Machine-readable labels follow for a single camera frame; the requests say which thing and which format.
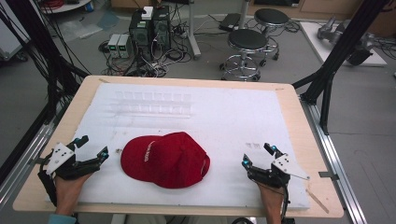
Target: hand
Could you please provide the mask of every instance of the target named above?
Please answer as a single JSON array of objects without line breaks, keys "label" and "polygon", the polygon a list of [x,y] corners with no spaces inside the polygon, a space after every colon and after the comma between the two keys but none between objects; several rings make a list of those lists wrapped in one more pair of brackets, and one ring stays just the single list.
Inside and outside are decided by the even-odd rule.
[{"label": "hand", "polygon": [[268,224],[280,224],[280,209],[283,202],[283,188],[275,189],[257,183],[262,196],[262,205],[265,209]]},{"label": "hand", "polygon": [[75,180],[64,180],[55,177],[57,207],[55,214],[71,216],[77,206],[82,186],[92,174],[84,175]]}]

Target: white foam board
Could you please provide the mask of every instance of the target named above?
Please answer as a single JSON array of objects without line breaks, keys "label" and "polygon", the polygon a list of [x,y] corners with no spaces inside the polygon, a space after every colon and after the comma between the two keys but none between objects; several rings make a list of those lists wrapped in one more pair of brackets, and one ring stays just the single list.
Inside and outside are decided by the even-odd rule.
[{"label": "white foam board", "polygon": [[[330,52],[332,51],[333,44],[326,39],[318,39],[317,33],[318,28],[320,28],[323,24],[318,24],[315,22],[307,22],[302,21],[300,24],[303,27],[303,31],[305,36],[309,39],[312,48],[315,50],[315,53],[318,55],[322,62],[326,61],[327,57],[329,57]],[[387,63],[379,56],[374,49],[370,50],[373,55],[371,55],[366,61],[364,61],[359,66],[384,66]],[[344,62],[343,65],[351,65],[348,62]]]},{"label": "white foam board", "polygon": [[[185,189],[164,189],[134,180],[120,167],[120,153],[137,136],[186,132],[210,157],[204,180]],[[270,168],[263,148],[276,145],[293,158],[286,124],[274,91],[104,83],[78,126],[75,137],[90,141],[76,150],[89,160],[107,146],[109,158],[84,185],[81,202],[262,207],[255,183],[241,162]],[[292,177],[289,208],[309,208],[302,179]]]}]

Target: electronic equipment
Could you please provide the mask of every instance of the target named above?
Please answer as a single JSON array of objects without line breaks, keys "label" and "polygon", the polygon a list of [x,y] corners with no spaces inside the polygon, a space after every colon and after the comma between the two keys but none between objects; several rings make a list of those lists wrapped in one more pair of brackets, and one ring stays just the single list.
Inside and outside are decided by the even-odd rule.
[{"label": "electronic equipment", "polygon": [[129,35],[121,35],[117,43],[117,49],[121,58],[129,58],[132,56],[132,41]]},{"label": "electronic equipment", "polygon": [[157,48],[168,50],[171,48],[171,22],[169,6],[157,7],[152,17],[154,36],[157,40]]},{"label": "electronic equipment", "polygon": [[143,7],[144,12],[142,13],[143,21],[151,21],[153,7]]},{"label": "electronic equipment", "polygon": [[136,11],[131,18],[129,34],[134,47],[134,52],[142,54],[143,57],[152,59],[151,52],[155,50],[152,41],[154,33],[152,21],[143,21],[142,12]]},{"label": "electronic equipment", "polygon": [[121,35],[112,35],[110,40],[108,41],[108,50],[110,50],[110,55],[113,58],[119,58],[119,50],[117,48],[117,44],[119,43]]},{"label": "electronic equipment", "polygon": [[233,28],[238,26],[240,17],[241,17],[241,15],[239,13],[228,14],[224,18],[224,20],[220,23],[219,29],[229,31],[229,32],[233,31]]},{"label": "electronic equipment", "polygon": [[268,6],[282,6],[282,7],[297,7],[300,0],[254,0],[256,5]]}]

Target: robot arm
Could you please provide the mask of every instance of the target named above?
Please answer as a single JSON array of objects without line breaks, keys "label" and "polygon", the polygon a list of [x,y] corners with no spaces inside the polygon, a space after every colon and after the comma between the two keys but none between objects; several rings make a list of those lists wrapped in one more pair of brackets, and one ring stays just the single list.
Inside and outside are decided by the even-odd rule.
[{"label": "robot arm", "polygon": [[268,143],[265,143],[264,148],[271,155],[275,154],[276,159],[271,163],[271,169],[263,170],[253,166],[253,162],[246,154],[244,154],[242,159],[242,166],[247,170],[247,177],[250,180],[272,188],[283,188],[284,199],[281,218],[282,223],[285,223],[285,214],[288,209],[288,203],[290,203],[288,191],[290,175],[295,175],[303,179],[309,179],[309,175],[304,172],[297,162],[291,160],[288,154],[282,153],[276,146],[270,146]]},{"label": "robot arm", "polygon": [[[67,146],[58,143],[55,149],[41,162],[40,170],[37,174],[49,195],[51,202],[56,206],[56,187],[52,174],[56,173],[65,180],[77,179],[81,176],[94,173],[100,169],[102,163],[108,158],[107,147],[104,147],[96,158],[88,161],[76,161],[75,149],[80,148],[89,141],[88,136],[76,138]],[[48,162],[48,169],[44,170],[44,165]]]}]

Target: black stool seat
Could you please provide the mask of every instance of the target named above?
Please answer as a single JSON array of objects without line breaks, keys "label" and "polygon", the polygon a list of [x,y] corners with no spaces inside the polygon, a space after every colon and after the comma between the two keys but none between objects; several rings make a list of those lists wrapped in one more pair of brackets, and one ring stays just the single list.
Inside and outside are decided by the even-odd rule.
[{"label": "black stool seat", "polygon": [[279,10],[262,8],[254,13],[254,20],[261,25],[281,26],[289,21],[289,17]]},{"label": "black stool seat", "polygon": [[228,41],[232,47],[254,51],[263,49],[267,45],[267,40],[262,38],[262,34],[248,29],[232,31],[228,35]]}]

